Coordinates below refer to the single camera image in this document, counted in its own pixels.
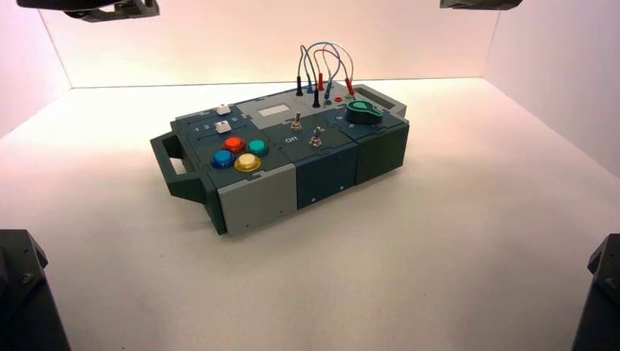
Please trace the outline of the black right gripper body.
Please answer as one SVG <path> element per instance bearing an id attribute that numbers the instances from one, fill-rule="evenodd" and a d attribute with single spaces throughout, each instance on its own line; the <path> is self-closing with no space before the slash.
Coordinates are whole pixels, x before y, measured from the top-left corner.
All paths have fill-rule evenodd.
<path id="1" fill-rule="evenodd" d="M 511 10 L 523 0 L 440 0 L 441 8 L 453 10 Z"/>

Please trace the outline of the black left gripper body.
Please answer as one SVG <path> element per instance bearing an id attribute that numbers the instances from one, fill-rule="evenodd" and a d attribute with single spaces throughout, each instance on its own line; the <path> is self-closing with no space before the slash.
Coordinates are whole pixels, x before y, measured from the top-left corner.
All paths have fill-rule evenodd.
<path id="1" fill-rule="evenodd" d="M 65 14 L 85 22 L 107 22 L 156 17 L 160 9 L 157 1 L 108 1 L 95 8 L 66 11 Z"/>

